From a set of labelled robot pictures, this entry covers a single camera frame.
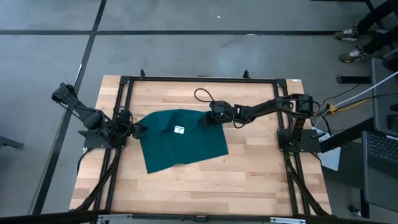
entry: shoe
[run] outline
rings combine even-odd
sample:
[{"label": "shoe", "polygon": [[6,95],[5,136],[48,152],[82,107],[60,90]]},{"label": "shoe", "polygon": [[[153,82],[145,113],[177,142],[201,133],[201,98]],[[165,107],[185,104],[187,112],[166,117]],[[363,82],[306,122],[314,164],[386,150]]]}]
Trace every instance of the shoe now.
[{"label": "shoe", "polygon": [[339,56],[339,59],[345,63],[357,62],[359,60],[365,59],[366,52],[360,48],[355,47],[354,50],[348,53],[343,53]]},{"label": "shoe", "polygon": [[359,34],[356,30],[356,27],[352,26],[349,29],[343,30],[341,32],[335,32],[333,36],[336,40],[356,41],[358,40]]}]

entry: wooden board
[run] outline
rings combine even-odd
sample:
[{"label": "wooden board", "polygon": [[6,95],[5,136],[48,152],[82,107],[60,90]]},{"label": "wooden board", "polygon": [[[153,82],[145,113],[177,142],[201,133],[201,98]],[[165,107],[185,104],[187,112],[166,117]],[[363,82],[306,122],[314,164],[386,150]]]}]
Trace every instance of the wooden board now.
[{"label": "wooden board", "polygon": [[[108,116],[118,92],[120,76],[104,76],[96,108]],[[289,93],[303,93],[300,81],[287,80]],[[208,111],[208,103],[193,97],[205,88],[215,100],[232,105],[256,105],[274,98],[271,84],[134,82],[130,110],[134,121],[149,113],[189,109]],[[198,96],[207,99],[203,91]],[[122,151],[112,202],[112,212],[208,215],[291,215],[283,155],[279,151],[276,113],[260,117],[242,129],[224,124],[229,155],[147,174],[139,140],[128,138]],[[82,203],[98,181],[103,149],[81,162],[70,208]],[[323,209],[330,205],[321,165],[311,154],[301,154],[305,182]],[[108,191],[105,186],[101,208]],[[296,187],[298,207],[302,201]]]}]

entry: green cloth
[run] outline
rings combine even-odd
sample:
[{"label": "green cloth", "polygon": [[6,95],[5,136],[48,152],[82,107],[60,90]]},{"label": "green cloth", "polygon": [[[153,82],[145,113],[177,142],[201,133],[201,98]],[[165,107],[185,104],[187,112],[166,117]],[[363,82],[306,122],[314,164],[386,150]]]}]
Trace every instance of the green cloth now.
[{"label": "green cloth", "polygon": [[167,110],[148,114],[139,138],[148,174],[228,154],[222,125],[202,126],[202,111]]}]

